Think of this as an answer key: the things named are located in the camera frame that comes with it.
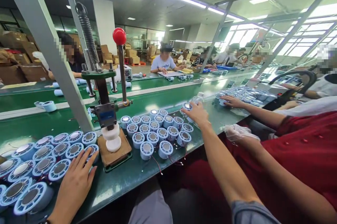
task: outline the spring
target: spring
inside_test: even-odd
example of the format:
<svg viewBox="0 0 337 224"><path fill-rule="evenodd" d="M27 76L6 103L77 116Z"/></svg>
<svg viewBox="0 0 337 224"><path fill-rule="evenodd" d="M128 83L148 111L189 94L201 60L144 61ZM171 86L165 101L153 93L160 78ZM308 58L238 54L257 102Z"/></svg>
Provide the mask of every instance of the spring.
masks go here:
<svg viewBox="0 0 337 224"><path fill-rule="evenodd" d="M87 17L87 8L80 3L76 3L76 13L78 14L78 18L80 20L80 24L82 27L83 35L84 35L84 40L87 45L88 49L88 54L91 59L91 62L93 64L98 63L98 55L97 55L97 50L96 46L94 43L94 38L92 37L92 31L91 31L91 25L89 18Z"/></svg>

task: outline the red knob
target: red knob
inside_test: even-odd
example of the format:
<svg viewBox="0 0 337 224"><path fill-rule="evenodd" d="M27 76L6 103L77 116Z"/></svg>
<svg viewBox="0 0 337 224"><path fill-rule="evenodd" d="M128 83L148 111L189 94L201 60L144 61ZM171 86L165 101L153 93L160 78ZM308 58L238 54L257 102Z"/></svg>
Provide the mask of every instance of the red knob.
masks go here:
<svg viewBox="0 0 337 224"><path fill-rule="evenodd" d="M120 28L120 27L117 27L113 33L112 33L112 37L113 37L113 40L115 41L115 43L118 45L118 46L121 46L121 45L124 45L125 42L126 42L126 34L125 34L125 31Z"/></svg>

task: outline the white column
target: white column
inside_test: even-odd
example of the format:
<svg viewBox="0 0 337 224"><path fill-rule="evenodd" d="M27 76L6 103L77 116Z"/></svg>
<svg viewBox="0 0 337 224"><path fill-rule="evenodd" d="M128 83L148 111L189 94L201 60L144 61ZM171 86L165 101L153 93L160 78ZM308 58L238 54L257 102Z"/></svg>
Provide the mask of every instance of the white column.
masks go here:
<svg viewBox="0 0 337 224"><path fill-rule="evenodd" d="M94 4L98 36L101 45L107 45L109 52L117 55L117 46L113 41L112 33L115 30L113 4L109 0L92 0Z"/></svg>

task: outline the wooden block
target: wooden block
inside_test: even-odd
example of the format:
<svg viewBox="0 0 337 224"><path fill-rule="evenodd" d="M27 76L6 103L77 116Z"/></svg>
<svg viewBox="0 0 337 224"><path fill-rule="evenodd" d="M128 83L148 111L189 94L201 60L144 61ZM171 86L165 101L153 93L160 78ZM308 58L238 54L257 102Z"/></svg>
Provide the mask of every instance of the wooden block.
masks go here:
<svg viewBox="0 0 337 224"><path fill-rule="evenodd" d="M107 150L103 136L98 137L97 144L99 147L99 152L101 154L101 158L105 167L114 165L119 161L123 160L127 154L132 151L132 148L126 139L124 132L120 129L119 137L121 140L121 147L117 152L111 153Z"/></svg>

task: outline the metal pillar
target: metal pillar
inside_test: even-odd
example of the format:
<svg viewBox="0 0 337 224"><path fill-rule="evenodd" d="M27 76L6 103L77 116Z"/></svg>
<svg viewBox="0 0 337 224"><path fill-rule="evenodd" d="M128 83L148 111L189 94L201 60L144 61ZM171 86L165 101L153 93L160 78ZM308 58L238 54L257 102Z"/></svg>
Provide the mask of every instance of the metal pillar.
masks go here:
<svg viewBox="0 0 337 224"><path fill-rule="evenodd" d="M288 43L288 41L297 33L297 31L300 29L300 27L304 24L306 19L312 14L312 12L316 9L317 6L322 2L322 0L315 0L311 6L308 8L308 10L303 13L302 17L297 21L297 24L294 26L294 28L288 33L286 37L284 37L284 40L281 42L281 44L275 49L273 54L269 56L269 58L266 60L262 68L256 73L255 78L258 78L265 69L269 66L269 64L275 59L275 57L279 54L279 52L283 49L284 45Z"/></svg>
<svg viewBox="0 0 337 224"><path fill-rule="evenodd" d="M206 66L206 64L207 64L207 61L208 61L208 59L210 58L210 56L211 56L211 54L212 54L214 44L215 44L215 42L216 42L216 41L218 40L218 38L219 38L219 34L220 34L220 31L221 31L221 28L223 28L224 25L225 25L225 20L226 20L226 17L227 17L227 14L228 14L230 8L232 7L232 4L233 4L233 2L229 2L229 3L227 4L225 14L224 14L224 15L222 16L222 18L221 18L221 21L220 21L220 23L219 23L219 25L218 25L218 28L217 28L217 30L216 30L216 32L215 32L215 35L214 35L214 37L213 37L211 47L210 47L210 49L209 49L209 51L208 51L208 53L207 53L207 57L206 57L206 59L204 60L204 63L203 63L203 66L201 67L200 72L203 72L203 70L204 70L204 68L205 68L205 66Z"/></svg>
<svg viewBox="0 0 337 224"><path fill-rule="evenodd" d="M14 0L29 30L53 71L71 111L81 130L89 132L93 126L85 109L65 52L44 0Z"/></svg>
<svg viewBox="0 0 337 224"><path fill-rule="evenodd" d="M296 62L294 62L292 65L296 66L298 62L300 62L304 57L309 55L312 51L315 50L315 48L337 27L337 22L335 22L324 34L321 38L319 38L314 44L311 45L311 47L305 52Z"/></svg>

